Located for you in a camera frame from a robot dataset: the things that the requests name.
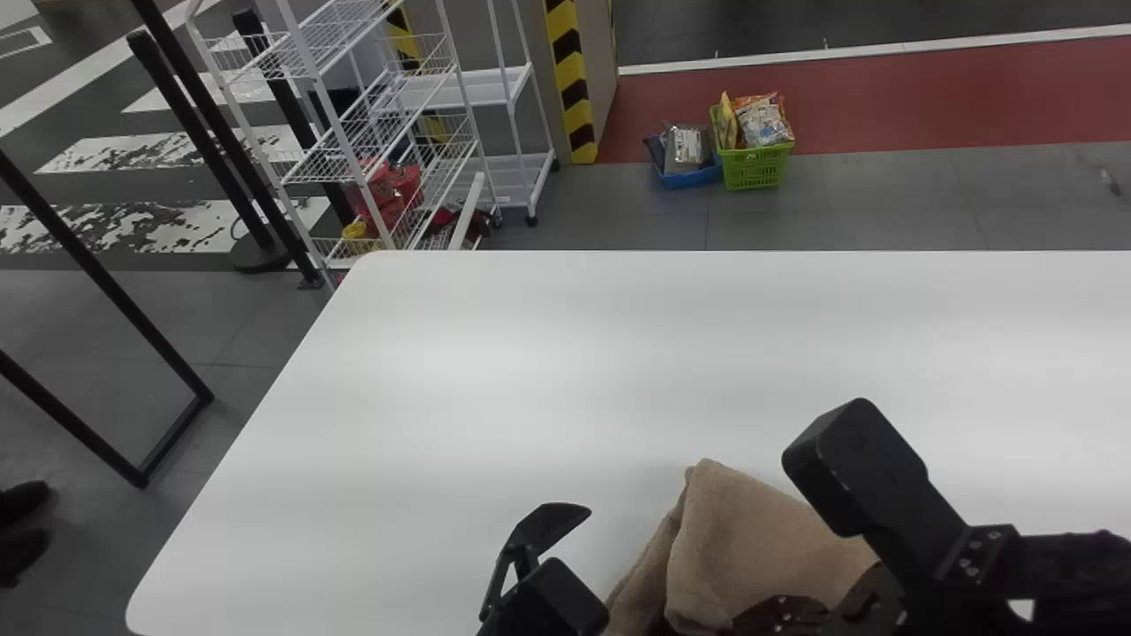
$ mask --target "white table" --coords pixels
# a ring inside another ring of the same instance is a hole
[[[874,401],[969,523],[1131,535],[1131,253],[380,253],[130,602],[147,636],[474,634],[537,504],[605,594],[709,456]]]

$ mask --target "beige cloth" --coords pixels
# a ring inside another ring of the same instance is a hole
[[[713,459],[687,470],[680,500],[608,598],[606,636],[644,636],[661,616],[715,634],[775,594],[832,608],[878,559],[788,495]]]

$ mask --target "person's foot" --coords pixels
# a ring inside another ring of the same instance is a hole
[[[50,495],[51,488],[42,481],[27,481],[0,492],[0,526],[26,517]]]
[[[0,587],[15,587],[19,573],[42,557],[50,542],[45,530],[28,530],[0,539]]]

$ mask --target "white stripe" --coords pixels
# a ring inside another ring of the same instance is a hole
[[[325,197],[296,199],[303,224],[313,226],[326,212]],[[120,203],[54,206],[95,251],[111,248],[141,253],[226,252],[239,215],[227,199],[175,203]],[[235,227],[242,237],[242,224]],[[58,251],[59,243],[24,206],[0,206],[0,253]]]
[[[235,100],[241,104],[250,104],[254,102],[270,102],[274,100],[271,92],[267,88],[267,83],[262,78],[262,72],[259,69],[249,69],[244,77],[240,78],[234,86],[232,86],[232,92],[235,94]],[[200,80],[205,83],[205,88],[208,89],[208,94],[211,95],[213,101],[217,104],[223,105],[224,94],[221,93],[219,86],[216,84],[216,78],[211,74],[201,72]],[[176,83],[183,88],[181,78],[176,78]],[[169,103],[165,102],[165,97],[162,96],[161,91],[156,88],[150,89],[145,95],[138,97],[136,102],[126,106],[122,110],[123,113],[136,113],[145,111],[167,111]]]
[[[302,151],[288,126],[257,126],[254,130],[271,161],[295,161]],[[243,138],[241,130],[234,132],[238,138]],[[35,173],[189,167],[202,163],[204,160],[187,134],[155,132],[79,139]]]
[[[169,23],[171,28],[176,28],[184,24],[184,10],[190,1],[184,0],[165,11],[165,22]],[[204,0],[200,5],[200,11],[218,2],[221,0]],[[0,109],[0,137],[8,135],[12,130],[32,121],[48,109],[70,97],[84,86],[130,59],[131,55],[130,46],[126,43],[126,36],[119,37],[67,70],[6,104]]]
[[[51,44],[51,37],[48,36],[48,32],[43,31],[42,26],[33,26],[28,31],[32,32],[32,37],[35,37],[35,41],[41,45]]]
[[[897,42],[892,44],[872,44],[867,46],[843,46],[839,49],[813,49],[810,51],[794,51],[789,53],[766,53],[760,55],[740,55],[735,58],[717,58],[710,60],[688,60],[682,62],[661,62],[655,65],[629,65],[621,67],[620,71],[621,75],[653,75],[661,72],[707,70],[716,68],[780,65],[785,62],[801,62],[809,60],[836,60],[871,55],[893,55],[899,53],[922,53],[926,51],[952,51],[956,49],[1003,46],[1008,44],[1026,44],[1033,42],[1067,42],[1070,40],[1121,37],[1125,35],[1131,35],[1131,24],[1057,28],[1052,31],[1034,31],[1029,33],[1005,33],[1002,35],[978,35],[974,37],[948,37],[946,40]]]
[[[43,27],[41,26],[29,26],[27,28],[21,28],[19,31],[14,31],[11,33],[6,33],[3,35],[0,35],[0,40],[6,40],[8,37],[12,37],[15,35],[19,35],[23,33],[31,35],[35,40],[35,44],[28,44],[27,46],[24,46],[21,49],[16,49],[15,51],[8,51],[7,53],[0,54],[0,60],[5,58],[10,58],[12,55],[17,55],[25,51],[31,51],[32,49],[38,49],[40,46],[46,46],[48,44],[51,44],[51,38],[48,37],[48,33],[43,31]]]
[[[208,50],[213,52],[240,51],[247,48],[248,45],[243,42],[243,38],[240,37],[240,32],[233,31],[232,33],[225,35],[223,40],[209,46]]]

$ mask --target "red carpet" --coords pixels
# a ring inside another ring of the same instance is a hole
[[[1131,37],[625,76],[597,162],[648,161],[723,91],[782,91],[800,154],[1126,140]]]

